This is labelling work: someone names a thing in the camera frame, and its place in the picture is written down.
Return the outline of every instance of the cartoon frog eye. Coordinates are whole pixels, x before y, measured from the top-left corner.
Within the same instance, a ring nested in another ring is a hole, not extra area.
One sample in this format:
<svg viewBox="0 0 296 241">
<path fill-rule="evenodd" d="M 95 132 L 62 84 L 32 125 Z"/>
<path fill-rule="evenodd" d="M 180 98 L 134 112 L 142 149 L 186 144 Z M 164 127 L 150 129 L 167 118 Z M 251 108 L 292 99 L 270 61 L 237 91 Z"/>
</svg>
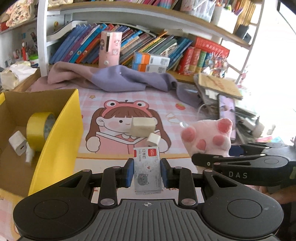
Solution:
<svg viewBox="0 0 296 241">
<path fill-rule="evenodd" d="M 144 102 L 144 101 L 135 101 L 135 102 L 134 102 L 134 105 L 136 105 L 138 108 L 139 108 L 139 107 L 140 107 L 140 108 L 145 108 L 145 109 L 149 108 L 148 103 L 146 103 L 146 102 Z"/>
<path fill-rule="evenodd" d="M 116 100 L 108 100 L 104 104 L 105 107 L 114 107 L 116 105 L 118 105 L 118 102 Z"/>
</svg>

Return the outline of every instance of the phone screen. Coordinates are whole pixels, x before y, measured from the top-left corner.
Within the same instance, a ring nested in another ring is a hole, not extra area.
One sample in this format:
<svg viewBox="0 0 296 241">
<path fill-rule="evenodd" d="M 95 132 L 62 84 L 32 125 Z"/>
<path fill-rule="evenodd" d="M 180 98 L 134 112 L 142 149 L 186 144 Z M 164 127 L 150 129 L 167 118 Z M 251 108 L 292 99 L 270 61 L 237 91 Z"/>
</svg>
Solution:
<svg viewBox="0 0 296 241">
<path fill-rule="evenodd" d="M 219 95 L 219 117 L 228 118 L 232 121 L 232 132 L 230 135 L 231 140 L 236 139 L 235 132 L 235 103 L 232 98 Z"/>
</svg>

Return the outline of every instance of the red logo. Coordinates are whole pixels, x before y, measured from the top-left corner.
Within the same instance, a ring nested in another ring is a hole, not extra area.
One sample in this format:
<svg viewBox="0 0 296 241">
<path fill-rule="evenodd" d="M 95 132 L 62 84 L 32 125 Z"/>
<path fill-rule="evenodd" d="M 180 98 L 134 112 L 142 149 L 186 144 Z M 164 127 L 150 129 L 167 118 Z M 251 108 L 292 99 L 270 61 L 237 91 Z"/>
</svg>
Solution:
<svg viewBox="0 0 296 241">
<path fill-rule="evenodd" d="M 148 156 L 157 156 L 156 149 L 148 149 Z"/>
</svg>

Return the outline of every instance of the clear plastic container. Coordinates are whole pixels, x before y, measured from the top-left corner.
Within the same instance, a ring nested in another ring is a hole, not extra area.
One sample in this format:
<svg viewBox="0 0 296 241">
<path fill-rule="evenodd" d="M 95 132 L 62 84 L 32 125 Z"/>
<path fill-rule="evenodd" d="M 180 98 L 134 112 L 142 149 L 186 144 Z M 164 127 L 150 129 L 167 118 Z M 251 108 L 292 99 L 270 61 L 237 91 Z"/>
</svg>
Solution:
<svg viewBox="0 0 296 241">
<path fill-rule="evenodd" d="M 181 12 L 196 16 L 207 22 L 211 21 L 215 9 L 215 1 L 182 0 Z"/>
</svg>

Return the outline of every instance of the pink cylinder container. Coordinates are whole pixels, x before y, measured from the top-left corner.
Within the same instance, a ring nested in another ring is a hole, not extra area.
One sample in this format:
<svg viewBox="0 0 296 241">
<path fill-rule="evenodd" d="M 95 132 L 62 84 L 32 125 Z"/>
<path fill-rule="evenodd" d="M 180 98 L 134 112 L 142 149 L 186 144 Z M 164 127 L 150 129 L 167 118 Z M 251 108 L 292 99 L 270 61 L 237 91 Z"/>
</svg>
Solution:
<svg viewBox="0 0 296 241">
<path fill-rule="evenodd" d="M 99 54 L 99 68 L 119 64 L 122 32 L 102 31 Z"/>
</svg>

